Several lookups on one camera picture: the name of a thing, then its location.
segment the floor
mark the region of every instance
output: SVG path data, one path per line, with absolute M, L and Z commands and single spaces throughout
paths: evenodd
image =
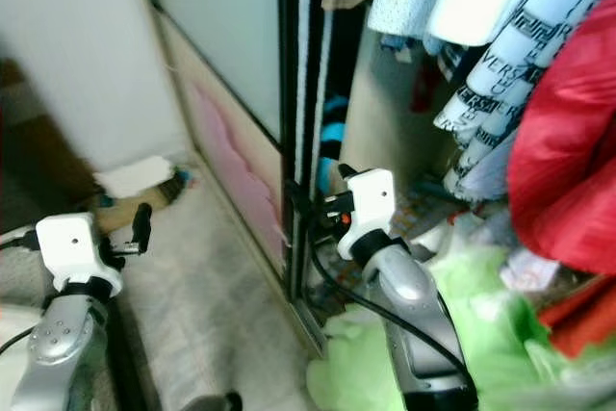
M 124 271 L 164 410 L 235 389 L 246 411 L 313 411 L 309 361 L 207 177 L 152 218 L 150 247 Z M 130 230 L 115 233 L 127 240 Z

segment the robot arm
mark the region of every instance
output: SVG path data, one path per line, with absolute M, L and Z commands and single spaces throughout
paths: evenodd
M 350 221 L 338 242 L 339 254 L 363 269 L 372 302 L 419 328 L 458 360 L 454 364 L 416 335 L 387 321 L 389 349 L 407 408 L 475 410 L 475 385 L 464 367 L 455 328 L 434 279 L 402 241 L 388 236 L 396 209 L 392 173 L 344 169 L 349 173 L 348 192 L 325 199 L 329 218 L 346 214 L 345 222 Z
M 91 384 L 107 345 L 106 302 L 122 289 L 123 258 L 147 249 L 151 207 L 133 221 L 133 242 L 111 252 L 99 242 L 91 214 L 45 218 L 37 224 L 45 266 L 60 292 L 28 342 L 29 364 L 13 396 L 12 411 L 90 409 Z

